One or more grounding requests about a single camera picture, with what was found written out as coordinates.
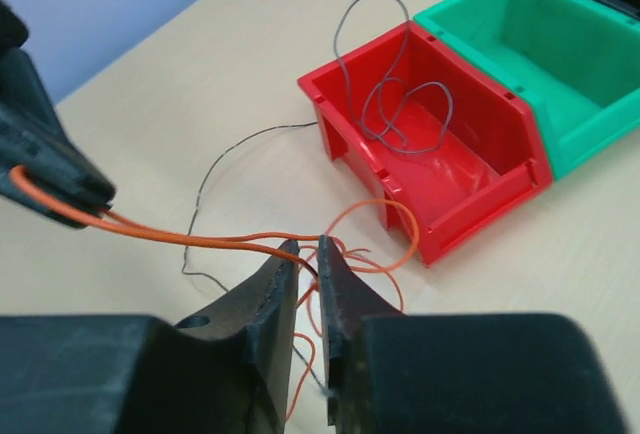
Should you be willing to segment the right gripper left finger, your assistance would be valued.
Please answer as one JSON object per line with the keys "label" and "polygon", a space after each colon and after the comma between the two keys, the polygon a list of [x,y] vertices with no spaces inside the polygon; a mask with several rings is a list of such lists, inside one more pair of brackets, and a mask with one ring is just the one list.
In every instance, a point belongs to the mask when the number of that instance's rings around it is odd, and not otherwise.
{"label": "right gripper left finger", "polygon": [[299,265],[270,256],[219,299],[176,328],[207,349],[195,395],[207,433],[282,433],[292,359]]}

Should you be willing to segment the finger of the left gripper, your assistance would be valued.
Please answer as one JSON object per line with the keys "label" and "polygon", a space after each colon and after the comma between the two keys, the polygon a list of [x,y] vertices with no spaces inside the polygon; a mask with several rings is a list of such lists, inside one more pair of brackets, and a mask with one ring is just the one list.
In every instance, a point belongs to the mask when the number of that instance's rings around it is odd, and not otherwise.
{"label": "finger of the left gripper", "polygon": [[[78,210],[94,216],[97,216],[99,214],[99,207],[97,205],[91,205],[88,201],[83,200],[79,195],[69,194],[67,192],[64,192],[61,188],[54,187],[53,185],[49,185],[46,182],[38,179],[33,180],[33,183],[38,188],[45,191],[47,194],[55,197],[60,201],[70,204]],[[47,217],[50,220],[56,221],[73,229],[85,228],[84,224],[81,224],[77,221],[74,221],[73,219],[56,213],[55,211],[30,198],[19,188],[17,188],[9,178],[8,164],[1,164],[1,196],[22,205],[26,209],[34,211],[41,216]]]}
{"label": "finger of the left gripper", "polygon": [[12,47],[1,53],[1,194],[30,204],[9,179],[17,165],[69,204],[107,204],[115,196],[114,185],[67,137],[29,55]]}

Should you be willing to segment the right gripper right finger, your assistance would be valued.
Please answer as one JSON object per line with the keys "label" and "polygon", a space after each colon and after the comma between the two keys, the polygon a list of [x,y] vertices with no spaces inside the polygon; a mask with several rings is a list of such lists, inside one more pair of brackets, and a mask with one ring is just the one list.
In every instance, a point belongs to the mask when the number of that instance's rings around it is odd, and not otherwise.
{"label": "right gripper right finger", "polygon": [[354,334],[366,316],[394,316],[401,311],[353,272],[331,237],[320,237],[317,258],[328,423],[341,427]]}

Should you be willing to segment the red plastic bin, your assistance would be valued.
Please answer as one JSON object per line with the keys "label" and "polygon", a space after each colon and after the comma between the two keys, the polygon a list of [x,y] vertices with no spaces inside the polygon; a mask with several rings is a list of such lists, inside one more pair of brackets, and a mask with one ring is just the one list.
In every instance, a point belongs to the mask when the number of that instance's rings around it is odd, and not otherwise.
{"label": "red plastic bin", "polygon": [[305,75],[328,156],[382,200],[387,228],[418,228],[432,265],[547,188],[531,107],[407,22]]}

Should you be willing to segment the green plastic bin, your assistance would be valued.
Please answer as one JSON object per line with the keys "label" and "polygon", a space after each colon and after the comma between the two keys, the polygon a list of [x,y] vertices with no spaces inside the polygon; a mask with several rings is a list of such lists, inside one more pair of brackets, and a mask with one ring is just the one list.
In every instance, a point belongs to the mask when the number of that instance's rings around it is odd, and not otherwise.
{"label": "green plastic bin", "polygon": [[414,21],[533,109],[556,178],[639,125],[639,23],[593,0],[443,0]]}

